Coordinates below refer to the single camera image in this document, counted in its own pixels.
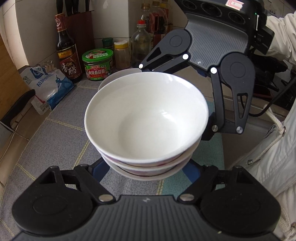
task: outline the red and white sticker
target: red and white sticker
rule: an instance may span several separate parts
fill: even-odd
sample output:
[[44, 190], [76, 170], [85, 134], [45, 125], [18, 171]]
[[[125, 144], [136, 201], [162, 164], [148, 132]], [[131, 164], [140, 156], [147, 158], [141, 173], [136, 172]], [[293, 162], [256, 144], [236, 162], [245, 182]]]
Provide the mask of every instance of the red and white sticker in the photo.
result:
[[240, 2], [238, 0], [228, 0], [227, 3], [225, 4], [227, 7], [231, 7], [233, 9], [236, 9], [236, 10], [241, 10], [242, 9], [242, 6], [244, 5], [243, 2]]

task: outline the teal fabric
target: teal fabric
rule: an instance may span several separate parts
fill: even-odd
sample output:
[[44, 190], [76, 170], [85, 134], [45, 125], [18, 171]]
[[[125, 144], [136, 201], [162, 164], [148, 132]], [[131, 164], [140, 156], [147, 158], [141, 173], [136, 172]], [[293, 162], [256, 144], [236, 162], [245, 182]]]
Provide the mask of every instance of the teal fabric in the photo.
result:
[[[207, 102], [209, 107], [209, 114], [214, 111], [214, 103]], [[201, 141], [197, 149], [192, 155], [192, 159], [199, 165], [214, 165], [219, 169], [224, 169], [224, 155], [222, 145], [222, 135], [217, 133], [210, 141]], [[175, 175], [166, 178], [163, 183], [161, 195], [174, 195], [176, 198], [187, 187], [191, 185], [191, 182], [187, 176], [180, 171]]]

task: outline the yellow label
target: yellow label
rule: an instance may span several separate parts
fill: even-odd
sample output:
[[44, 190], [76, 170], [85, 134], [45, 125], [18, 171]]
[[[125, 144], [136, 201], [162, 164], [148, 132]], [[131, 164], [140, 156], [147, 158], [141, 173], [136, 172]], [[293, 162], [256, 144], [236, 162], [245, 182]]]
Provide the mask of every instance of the yellow label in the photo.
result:
[[64, 51], [64, 52], [60, 52], [58, 53], [59, 55], [59, 58], [66, 58], [66, 57], [69, 57], [69, 56], [72, 56], [72, 49], [69, 49], [67, 51]]

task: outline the green lid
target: green lid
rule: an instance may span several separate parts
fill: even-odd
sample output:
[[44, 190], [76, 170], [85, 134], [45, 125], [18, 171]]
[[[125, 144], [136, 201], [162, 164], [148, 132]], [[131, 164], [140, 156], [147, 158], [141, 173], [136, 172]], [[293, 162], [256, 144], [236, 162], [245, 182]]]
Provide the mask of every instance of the green lid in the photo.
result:
[[111, 49], [92, 49], [82, 55], [82, 60], [87, 63], [99, 62], [113, 56]]
[[103, 47], [110, 47], [113, 45], [113, 38], [104, 38], [102, 39]]

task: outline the gray ribbed panel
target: gray ribbed panel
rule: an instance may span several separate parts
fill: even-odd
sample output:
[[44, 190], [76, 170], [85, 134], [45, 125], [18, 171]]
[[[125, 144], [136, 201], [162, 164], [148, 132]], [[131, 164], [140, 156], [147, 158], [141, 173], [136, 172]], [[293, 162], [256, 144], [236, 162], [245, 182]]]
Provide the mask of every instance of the gray ribbed panel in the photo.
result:
[[172, 196], [122, 196], [100, 206], [83, 227], [59, 237], [33, 237], [21, 233], [15, 241], [279, 241], [273, 234], [260, 238], [235, 238], [217, 234], [193, 206]]
[[222, 58], [231, 52], [244, 53], [248, 45], [248, 35], [229, 25], [187, 13], [185, 29], [192, 36], [189, 48], [190, 62], [208, 70], [218, 66]]

